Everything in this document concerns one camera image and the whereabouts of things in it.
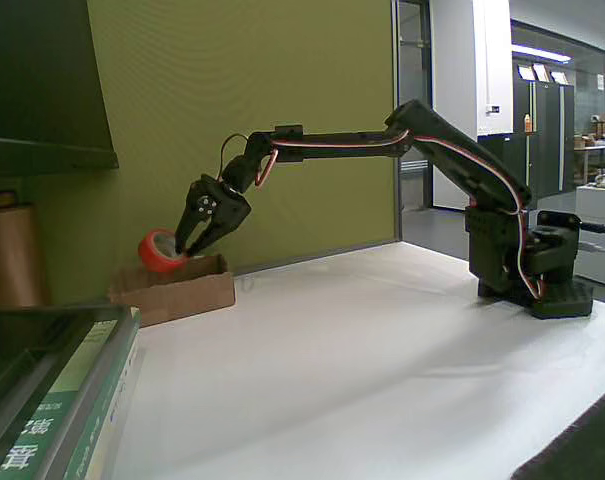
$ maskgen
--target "robotic arm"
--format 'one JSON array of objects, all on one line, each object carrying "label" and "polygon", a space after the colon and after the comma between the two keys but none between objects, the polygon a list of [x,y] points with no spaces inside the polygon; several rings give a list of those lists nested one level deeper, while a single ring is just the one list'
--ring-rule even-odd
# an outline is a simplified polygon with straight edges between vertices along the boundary
[{"label": "robotic arm", "polygon": [[[397,108],[379,132],[305,135],[302,127],[255,132],[242,155],[219,178],[202,175],[191,184],[175,233],[175,250],[192,256],[234,231],[251,207],[242,193],[262,186],[276,163],[304,159],[399,157],[416,147],[472,199],[465,213],[470,235],[469,268],[479,278],[478,294],[531,308],[538,318],[589,315],[592,292],[573,281],[580,219],[572,214],[540,212],[527,231],[531,193],[475,141],[419,101]],[[268,161],[264,169],[262,163]],[[200,222],[209,222],[187,248]]]}]

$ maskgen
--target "gray cabinet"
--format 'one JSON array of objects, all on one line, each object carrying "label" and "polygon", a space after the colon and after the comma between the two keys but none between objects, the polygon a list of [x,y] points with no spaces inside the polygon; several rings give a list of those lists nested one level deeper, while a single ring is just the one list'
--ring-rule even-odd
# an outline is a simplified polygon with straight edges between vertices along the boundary
[{"label": "gray cabinet", "polygon": [[[525,133],[526,114],[533,134]],[[573,190],[573,87],[514,78],[513,128],[513,134],[478,141],[531,189],[534,201]]]}]

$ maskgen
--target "cabinet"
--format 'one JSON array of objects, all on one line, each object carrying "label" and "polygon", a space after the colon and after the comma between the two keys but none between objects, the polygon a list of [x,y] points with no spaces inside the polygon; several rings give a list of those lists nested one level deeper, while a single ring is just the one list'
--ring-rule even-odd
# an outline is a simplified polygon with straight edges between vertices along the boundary
[{"label": "cabinet", "polygon": [[573,190],[573,87],[519,78],[513,86],[514,132],[524,133],[529,114],[538,139],[528,155],[527,184],[536,198]]}]

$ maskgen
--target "table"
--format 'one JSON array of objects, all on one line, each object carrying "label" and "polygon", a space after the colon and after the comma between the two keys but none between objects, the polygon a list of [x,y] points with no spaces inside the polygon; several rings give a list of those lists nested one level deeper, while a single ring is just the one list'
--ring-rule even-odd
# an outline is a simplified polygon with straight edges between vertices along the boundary
[{"label": "table", "polygon": [[[605,225],[605,188],[578,187],[575,197],[575,213],[584,222]],[[581,231],[580,240],[605,248],[605,235]],[[605,255],[579,252],[575,261],[575,273],[605,284]]]},{"label": "table", "polygon": [[573,151],[575,152],[584,152],[584,173],[583,173],[583,180],[584,180],[584,184],[586,185],[587,183],[589,183],[589,154],[591,152],[594,151],[599,151],[600,153],[603,153],[603,151],[605,150],[605,145],[596,145],[593,147],[577,147],[574,148]]},{"label": "table", "polygon": [[143,329],[116,479],[505,479],[605,393],[605,304],[540,321],[395,243]]}]

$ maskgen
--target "brown cardboard box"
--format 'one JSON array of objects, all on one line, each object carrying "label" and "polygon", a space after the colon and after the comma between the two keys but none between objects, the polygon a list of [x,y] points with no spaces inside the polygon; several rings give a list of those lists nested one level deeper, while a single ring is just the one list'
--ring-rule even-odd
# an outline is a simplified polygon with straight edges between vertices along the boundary
[{"label": "brown cardboard box", "polygon": [[139,307],[140,326],[148,327],[233,305],[235,288],[226,260],[214,255],[195,258],[169,274],[123,269],[111,283],[109,298]]},{"label": "brown cardboard box", "polygon": [[575,135],[573,137],[573,148],[584,148],[586,147],[586,139],[582,135]]}]

